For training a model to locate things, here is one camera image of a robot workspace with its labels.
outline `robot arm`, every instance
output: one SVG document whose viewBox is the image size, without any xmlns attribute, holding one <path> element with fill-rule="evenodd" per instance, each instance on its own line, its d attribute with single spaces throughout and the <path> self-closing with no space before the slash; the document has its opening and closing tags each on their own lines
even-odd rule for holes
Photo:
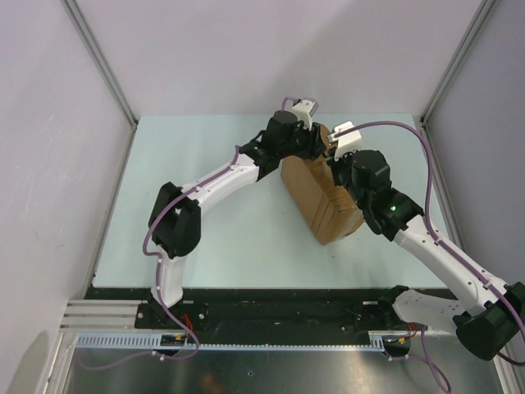
<svg viewBox="0 0 525 394">
<path fill-rule="evenodd" d="M 276 112 L 267 128 L 237 147 L 233 160 L 225 166 L 192 184 L 176 187 L 167 183 L 160 189 L 149 220 L 150 234 L 162 255 L 160 289 L 152 289 L 155 298 L 160 290 L 167 307 L 182 298 L 185 260 L 200 241 L 203 213 L 239 188 L 275 171 L 283 158 L 294 155 L 315 159 L 325 152 L 320 125 L 312 121 L 316 109 L 315 101 L 299 100 L 290 111 Z M 516 334 L 518 325 L 490 288 L 523 314 L 525 286 L 520 282 L 507 285 L 435 229 L 421 207 L 392 187 L 390 167 L 383 155 L 360 150 L 360 134 L 349 133 L 351 128 L 351 122 L 343 123 L 329 136 L 332 146 L 327 162 L 335 183 L 350 193 L 374 233 L 416 256 L 458 298 L 446 300 L 397 286 L 391 291 L 392 297 L 382 302 L 389 303 L 401 320 L 455 333 L 474 355 L 491 360 Z M 438 240 L 429 228 L 439 234 Z M 488 283 L 482 283 L 480 275 Z"/>
<path fill-rule="evenodd" d="M 394 311 L 405 322 L 422 323 L 455 334 L 474 355 L 492 360 L 518 332 L 518 325 L 489 284 L 518 313 L 525 304 L 525 286 L 520 282 L 509 286 L 474 262 L 431 222 L 425 223 L 422 208 L 392 187 L 390 167 L 383 155 L 374 150 L 359 150 L 358 131 L 349 133 L 345 140 L 335 138 L 350 128 L 353 125 L 349 122 L 337 126 L 330 138 L 335 147 L 328 164 L 336 185 L 350 193 L 373 232 L 416 256 L 458 299 L 442 299 L 397 286 L 390 298 Z M 428 231 L 428 223 L 438 240 Z M 480 276 L 488 279 L 488 284 L 482 283 Z"/>
<path fill-rule="evenodd" d="M 325 151 L 320 125 L 312 122 L 316 109 L 314 100 L 299 100 L 290 111 L 277 111 L 254 139 L 236 147 L 234 158 L 226 165 L 182 187 L 170 182 L 162 186 L 148 225 L 162 255 L 159 290 L 167 307 L 182 298 L 185 261 L 200 241 L 203 214 L 241 187 L 275 171 L 283 158 L 315 159 Z M 157 299 L 156 288 L 152 293 Z"/>
</svg>

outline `brown cardboard box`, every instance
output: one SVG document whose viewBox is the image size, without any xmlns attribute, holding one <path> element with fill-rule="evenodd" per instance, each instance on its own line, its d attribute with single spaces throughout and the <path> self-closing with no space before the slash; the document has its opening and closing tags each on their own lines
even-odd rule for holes
<svg viewBox="0 0 525 394">
<path fill-rule="evenodd" d="M 325 144 L 328 129 L 322 127 Z M 281 178 L 315 237 L 326 245 L 355 232 L 363 223 L 363 213 L 348 191 L 335 186 L 324 158 L 285 158 Z"/>
</svg>

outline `purple cable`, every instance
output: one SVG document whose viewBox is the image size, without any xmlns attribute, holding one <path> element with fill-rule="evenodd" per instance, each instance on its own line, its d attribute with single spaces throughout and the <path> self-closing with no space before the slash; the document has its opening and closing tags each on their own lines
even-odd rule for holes
<svg viewBox="0 0 525 394">
<path fill-rule="evenodd" d="M 406 359 L 422 361 L 423 363 L 425 363 L 429 367 L 431 367 L 431 370 L 433 368 L 439 375 L 441 375 L 441 377 L 445 381 L 446 387 L 442 385 L 441 381 L 439 380 L 439 377 L 437 377 L 437 376 L 434 377 L 436 379 L 437 384 L 439 385 L 440 389 L 443 392 L 445 392 L 446 394 L 450 394 L 452 392 L 452 386 L 450 385 L 449 379 L 446 378 L 446 376 L 443 373 L 443 371 L 441 371 L 441 369 L 437 365 L 435 365 L 434 363 L 429 362 L 425 357 L 422 357 L 420 355 L 408 355 L 408 357 L 392 357 L 391 355 L 389 355 L 386 352 L 385 352 L 385 354 L 389 357 L 389 360 L 392 360 L 392 361 L 402 361 L 402 360 L 406 360 Z"/>
<path fill-rule="evenodd" d="M 341 133 L 338 133 L 334 135 L 335 137 L 341 137 L 342 135 L 347 135 L 353 131 L 357 131 L 360 129 L 366 129 L 368 127 L 373 126 L 397 126 L 402 127 L 405 130 L 410 131 L 412 134 L 414 134 L 418 140 L 421 142 L 421 145 L 423 147 L 423 151 L 425 153 L 425 159 L 427 160 L 427 168 L 428 168 L 428 176 L 427 176 L 427 192 L 425 194 L 425 215 L 423 216 L 423 221 L 425 223 L 425 228 L 430 233 L 432 239 L 441 246 L 444 250 L 446 250 L 452 257 L 454 257 L 459 263 L 461 263 L 474 277 L 476 277 L 483 286 L 486 286 L 487 289 L 492 291 L 492 294 L 494 294 L 503 305 L 505 305 L 505 308 L 509 310 L 509 312 L 512 314 L 514 320 L 516 321 L 516 324 L 519 327 L 519 331 L 522 334 L 523 340 L 525 341 L 525 324 L 523 324 L 522 319 L 520 318 L 518 312 L 516 309 L 510 304 L 510 302 L 501 294 L 498 289 L 494 287 L 494 285 L 490 284 L 490 281 L 484 277 L 481 273 L 479 273 L 466 259 L 464 259 L 461 255 L 459 255 L 455 250 L 453 250 L 448 244 L 446 244 L 443 240 L 440 240 L 440 237 L 436 234 L 436 231 L 431 225 L 430 221 L 430 196 L 431 196 L 431 189 L 432 189 L 432 174 L 434 172 L 433 170 L 433 164 L 432 164 L 432 153 L 430 146 L 425 141 L 425 139 L 422 137 L 420 133 L 413 127 L 409 125 L 405 125 L 404 123 L 401 123 L 399 121 L 371 121 L 369 123 L 363 123 L 362 125 L 352 127 L 351 129 L 341 131 Z M 507 357 L 506 355 L 502 354 L 501 352 L 498 352 L 498 356 L 501 357 L 503 360 L 511 363 L 512 365 L 517 366 L 524 366 L 525 361 L 515 361 Z"/>
<path fill-rule="evenodd" d="M 292 96 L 286 96 L 283 100 L 282 100 L 282 105 L 281 105 L 281 110 L 284 111 L 286 109 L 286 104 L 291 101 L 292 103 L 295 103 L 297 101 L 299 101 L 298 98 L 296 97 L 292 97 Z"/>
<path fill-rule="evenodd" d="M 239 147 L 238 146 L 235 146 L 235 155 L 233 157 L 233 160 L 231 161 L 231 165 L 235 165 L 237 164 L 237 161 L 239 159 Z M 151 239 L 152 237 L 152 234 L 153 232 L 155 231 L 155 229 L 157 228 L 158 224 L 160 223 L 160 221 L 162 220 L 162 218 L 164 218 L 164 216 L 170 212 L 178 203 L 179 201 L 181 201 L 183 198 L 191 195 L 192 193 L 194 193 L 198 188 L 200 187 L 204 187 L 205 185 L 207 185 L 208 183 L 212 182 L 212 181 L 215 181 L 217 178 L 220 178 L 221 176 L 223 176 L 224 174 L 228 173 L 229 171 L 231 171 L 231 168 L 230 166 L 226 166 L 224 167 L 222 170 L 220 170 L 218 173 L 214 174 L 214 175 L 211 175 L 210 177 L 204 179 L 203 181 L 199 182 L 196 186 L 193 186 L 191 187 L 190 189 L 188 189 L 187 191 L 185 191 L 184 193 L 182 193 L 182 195 L 178 196 L 176 199 L 174 199 L 173 201 L 171 201 L 159 214 L 158 216 L 155 218 L 155 220 L 153 221 L 151 227 L 149 228 L 148 230 L 148 233 L 146 234 L 146 237 L 144 238 L 144 242 L 142 244 L 142 251 L 143 253 L 146 255 L 146 256 L 157 256 L 158 259 L 159 259 L 159 262 L 157 264 L 157 271 L 156 271 L 156 275 L 155 275 L 155 286 L 157 288 L 157 299 L 158 299 L 158 302 L 159 304 L 162 306 L 162 309 L 164 310 L 164 312 L 168 315 L 168 317 L 173 320 L 179 327 L 181 327 L 182 329 L 186 330 L 187 333 L 192 337 L 192 339 L 194 340 L 195 342 L 195 349 L 192 350 L 188 355 L 183 355 L 183 356 L 179 356 L 179 357 L 176 357 L 176 356 L 164 356 L 165 358 L 169 359 L 169 360 L 185 360 L 185 359 L 188 359 L 189 357 L 192 357 L 194 356 L 197 351 L 199 351 L 199 347 L 200 347 L 200 342 L 199 342 L 199 339 L 197 338 L 197 336 L 194 334 L 193 331 L 191 331 L 188 327 L 186 327 L 178 318 L 176 318 L 171 312 L 170 310 L 168 309 L 166 303 L 164 302 L 164 300 L 162 299 L 162 294 L 161 294 L 161 290 L 160 290 L 160 287 L 161 287 L 161 262 L 162 262 L 162 254 L 160 252 L 157 252 L 157 251 L 154 251 L 154 252 L 150 252 L 148 250 L 148 242 L 149 240 Z"/>
<path fill-rule="evenodd" d="M 421 344 L 423 346 L 423 353 L 425 354 L 424 358 L 426 359 L 426 361 L 428 361 L 428 368 L 430 368 L 430 372 L 432 372 L 432 376 L 434 377 L 434 380 L 436 380 L 437 385 L 443 392 L 450 394 L 450 392 L 452 391 L 452 387 L 450 386 L 448 380 L 445 378 L 445 375 L 440 371 L 439 374 L 445 379 L 447 387 L 443 386 L 443 383 L 441 382 L 439 376 L 437 376 L 438 368 L 432 362 L 430 354 L 428 353 L 427 339 L 425 338 L 425 331 L 427 330 L 427 328 L 427 326 L 424 326 L 421 330 Z"/>
<path fill-rule="evenodd" d="M 239 146 L 235 146 L 235 155 L 233 157 L 233 160 L 231 161 L 231 165 L 237 164 L 238 159 L 239 159 Z M 142 244 L 142 251 L 143 251 L 143 253 L 146 256 L 157 256 L 159 258 L 159 262 L 157 264 L 157 270 L 156 270 L 156 274 L 155 274 L 155 286 L 157 288 L 157 297 L 158 297 L 159 304 L 162 306 L 162 309 L 164 309 L 164 312 L 168 315 L 168 317 L 171 320 L 173 320 L 179 327 L 181 327 L 182 329 L 187 331 L 187 333 L 192 337 L 192 339 L 195 342 L 195 349 L 193 349 L 187 355 L 182 355 L 182 356 L 178 356 L 178 357 L 176 355 L 164 355 L 162 353 L 156 353 L 154 350 L 140 351 L 138 353 L 134 353 L 133 355 L 128 355 L 127 357 L 125 357 L 125 358 L 123 358 L 121 360 L 115 361 L 114 363 L 110 363 L 108 365 L 101 365 L 101 366 L 97 366 L 97 367 L 91 367 L 91 366 L 88 366 L 88 365 L 84 364 L 80 360 L 80 357 L 79 357 L 77 359 L 77 363 L 79 364 L 79 366 L 81 368 L 87 369 L 89 371 L 103 371 L 103 370 L 106 370 L 106 369 L 114 368 L 114 367 L 116 367 L 116 366 L 118 366 L 120 364 L 123 364 L 126 361 L 132 360 L 132 359 L 134 359 L 136 357 L 142 357 L 144 355 L 151 355 L 151 354 L 156 355 L 161 360 L 164 360 L 164 359 L 167 359 L 167 360 L 185 360 L 185 359 L 188 359 L 190 357 L 193 357 L 197 353 L 197 351 L 199 351 L 200 342 L 199 342 L 199 339 L 197 338 L 197 336 L 194 334 L 194 332 L 192 330 L 190 330 L 188 327 L 186 327 L 186 325 L 184 323 L 182 323 L 178 318 L 176 318 L 170 312 L 170 310 L 168 309 L 166 303 L 162 299 L 162 295 L 161 295 L 161 292 L 159 290 L 160 286 L 161 286 L 161 279 L 162 279 L 161 278 L 161 276 L 162 276 L 161 275 L 161 264 L 160 264 L 161 263 L 160 260 L 162 260 L 162 254 L 160 252 L 157 252 L 157 251 L 150 252 L 148 250 L 148 242 L 151 239 L 151 236 L 152 236 L 153 232 L 157 228 L 157 226 L 160 223 L 160 221 L 162 220 L 162 218 L 164 218 L 164 216 L 166 216 L 166 214 L 168 212 L 170 212 L 170 210 L 172 210 L 173 207 L 175 207 L 175 205 L 177 205 L 177 203 L 179 203 L 179 201 L 181 201 L 183 198 L 187 197 L 188 195 L 191 195 L 192 193 L 194 193 L 199 187 L 204 187 L 205 185 L 207 185 L 211 181 L 215 181 L 217 178 L 223 176 L 224 174 L 228 173 L 229 171 L 231 171 L 230 166 L 224 167 L 224 169 L 220 170 L 217 174 L 214 174 L 214 175 L 210 176 L 209 178 L 206 178 L 205 180 L 199 182 L 196 186 L 191 187 L 190 189 L 185 191 L 182 195 L 178 196 L 176 199 L 171 201 L 159 213 L 159 215 L 155 218 L 155 220 L 153 221 L 151 227 L 149 228 L 148 233 L 146 234 L 146 237 L 144 238 L 144 242 Z"/>
<path fill-rule="evenodd" d="M 136 357 L 142 357 L 143 355 L 151 355 L 152 354 L 152 351 L 151 350 L 147 350 L 147 351 L 140 351 L 138 353 L 134 353 L 132 355 L 128 355 L 127 357 L 124 357 L 123 359 L 120 359 L 118 361 L 115 361 L 114 363 L 110 363 L 110 364 L 107 364 L 107 365 L 101 365 L 101 366 L 98 366 L 98 367 L 91 367 L 89 365 L 86 365 L 82 362 L 82 360 L 80 359 L 80 357 L 78 357 L 78 359 L 76 360 L 76 363 L 82 368 L 82 369 L 87 369 L 88 371 L 104 371 L 106 369 L 111 369 L 113 367 L 116 367 L 120 364 L 124 364 L 126 361 L 129 361 L 129 360 L 132 360 Z"/>
</svg>

